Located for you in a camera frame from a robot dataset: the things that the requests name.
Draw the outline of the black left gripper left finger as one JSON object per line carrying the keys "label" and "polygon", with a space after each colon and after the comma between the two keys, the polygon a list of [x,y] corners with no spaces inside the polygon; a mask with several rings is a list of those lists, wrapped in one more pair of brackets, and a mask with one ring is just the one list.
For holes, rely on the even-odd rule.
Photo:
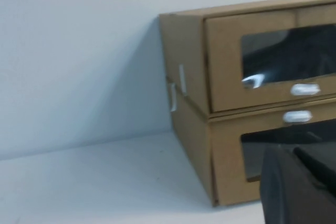
{"label": "black left gripper left finger", "polygon": [[293,150],[264,153],[260,199],[265,223],[335,223],[335,178],[315,178]]}

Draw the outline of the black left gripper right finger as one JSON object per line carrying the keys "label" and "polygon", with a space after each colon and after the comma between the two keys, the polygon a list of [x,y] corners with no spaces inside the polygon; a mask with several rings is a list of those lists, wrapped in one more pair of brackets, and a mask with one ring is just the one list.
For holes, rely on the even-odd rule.
{"label": "black left gripper right finger", "polygon": [[335,178],[335,144],[300,145],[293,154],[300,167],[315,178]]}

